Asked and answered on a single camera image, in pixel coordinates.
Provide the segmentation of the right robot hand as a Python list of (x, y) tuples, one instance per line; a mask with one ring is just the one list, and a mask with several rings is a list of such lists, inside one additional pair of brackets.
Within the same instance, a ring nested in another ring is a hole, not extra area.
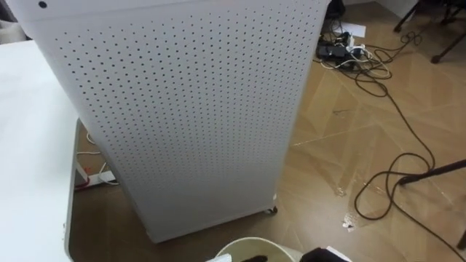
[(351, 262), (351, 260), (331, 246), (326, 248), (317, 247), (305, 253), (299, 262)]

